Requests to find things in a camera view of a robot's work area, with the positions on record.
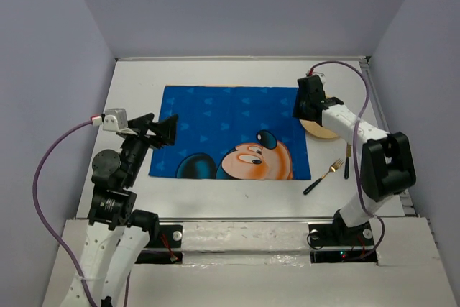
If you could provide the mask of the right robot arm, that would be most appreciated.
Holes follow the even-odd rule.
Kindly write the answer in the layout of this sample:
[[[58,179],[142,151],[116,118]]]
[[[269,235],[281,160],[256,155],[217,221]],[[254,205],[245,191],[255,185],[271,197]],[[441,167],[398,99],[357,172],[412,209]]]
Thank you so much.
[[[408,137],[390,134],[361,119],[344,102],[328,98],[318,75],[298,79],[293,116],[335,132],[357,150],[360,188],[333,217],[332,238],[346,244],[389,199],[415,185],[416,174]]]

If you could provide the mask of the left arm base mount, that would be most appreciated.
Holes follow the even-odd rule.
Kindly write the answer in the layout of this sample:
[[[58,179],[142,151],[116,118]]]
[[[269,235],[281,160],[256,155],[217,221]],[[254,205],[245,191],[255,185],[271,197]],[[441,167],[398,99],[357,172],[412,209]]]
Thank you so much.
[[[161,224],[157,238],[148,242],[138,255],[136,263],[138,265],[180,264],[183,260],[182,239],[182,224]]]

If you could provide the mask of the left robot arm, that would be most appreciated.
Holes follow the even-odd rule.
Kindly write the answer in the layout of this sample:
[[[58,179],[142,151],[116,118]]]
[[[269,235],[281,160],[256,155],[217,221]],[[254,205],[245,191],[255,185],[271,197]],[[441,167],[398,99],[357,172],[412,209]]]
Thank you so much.
[[[175,144],[178,115],[155,122],[148,113],[127,119],[125,109],[108,109],[91,124],[123,138],[119,150],[102,150],[91,163],[93,195],[86,238],[62,306],[115,306],[139,254],[159,237],[157,214],[134,207],[130,189],[147,151]]]

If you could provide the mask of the gold knife black handle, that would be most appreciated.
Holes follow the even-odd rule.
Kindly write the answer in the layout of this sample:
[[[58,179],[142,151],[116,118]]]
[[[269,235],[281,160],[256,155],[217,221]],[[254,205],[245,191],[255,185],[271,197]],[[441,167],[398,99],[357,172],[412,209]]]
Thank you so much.
[[[347,144],[347,146],[346,146],[346,159],[345,159],[345,166],[344,166],[344,179],[345,180],[349,179],[351,149],[352,149],[352,146],[350,144]]]

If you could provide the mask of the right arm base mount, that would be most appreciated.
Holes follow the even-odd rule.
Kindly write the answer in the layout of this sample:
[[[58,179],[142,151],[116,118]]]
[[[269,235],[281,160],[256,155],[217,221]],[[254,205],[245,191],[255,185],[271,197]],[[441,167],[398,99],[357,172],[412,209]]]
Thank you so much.
[[[338,230],[332,222],[309,224],[306,241],[312,264],[378,262],[372,252],[374,236],[369,222],[345,230]]]

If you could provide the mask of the gold fork black handle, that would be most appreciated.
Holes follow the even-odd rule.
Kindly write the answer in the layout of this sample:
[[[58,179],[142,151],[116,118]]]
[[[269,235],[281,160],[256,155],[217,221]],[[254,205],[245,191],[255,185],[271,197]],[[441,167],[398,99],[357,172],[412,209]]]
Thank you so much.
[[[328,174],[335,173],[343,164],[344,164],[344,161],[342,159],[336,160],[333,164],[329,166],[328,170],[321,177],[319,177],[317,180],[311,183],[303,191],[303,195],[304,196],[308,195]]]

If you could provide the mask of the blue Mickey Mouse placemat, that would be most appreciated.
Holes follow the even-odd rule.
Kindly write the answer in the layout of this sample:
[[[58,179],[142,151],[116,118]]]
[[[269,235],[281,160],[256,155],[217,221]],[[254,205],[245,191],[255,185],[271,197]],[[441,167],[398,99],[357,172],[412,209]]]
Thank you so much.
[[[152,155],[149,176],[310,180],[305,130],[289,87],[167,86],[160,119],[178,116],[175,144]]]

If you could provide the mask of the yellow plastic plate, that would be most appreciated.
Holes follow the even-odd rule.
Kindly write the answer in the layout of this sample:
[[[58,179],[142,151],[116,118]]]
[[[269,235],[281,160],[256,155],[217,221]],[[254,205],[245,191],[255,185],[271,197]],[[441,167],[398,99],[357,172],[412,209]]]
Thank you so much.
[[[330,129],[320,126],[314,121],[307,121],[301,119],[300,124],[302,125],[307,134],[317,139],[335,140],[339,138],[337,133],[331,131]]]

